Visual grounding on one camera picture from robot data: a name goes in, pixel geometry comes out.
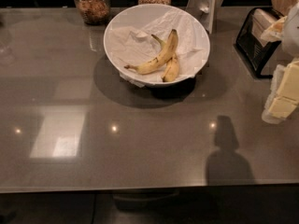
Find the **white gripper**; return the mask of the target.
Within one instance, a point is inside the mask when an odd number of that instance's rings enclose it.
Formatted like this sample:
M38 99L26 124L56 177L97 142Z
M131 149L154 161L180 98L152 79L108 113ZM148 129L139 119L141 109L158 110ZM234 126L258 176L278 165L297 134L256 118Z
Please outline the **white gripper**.
M293 58L299 57L299 3L291 8L285 17L272 23L261 34L266 42L282 40L282 49ZM278 89L275 92L269 112L279 119L287 118L299 106L299 62L289 63Z

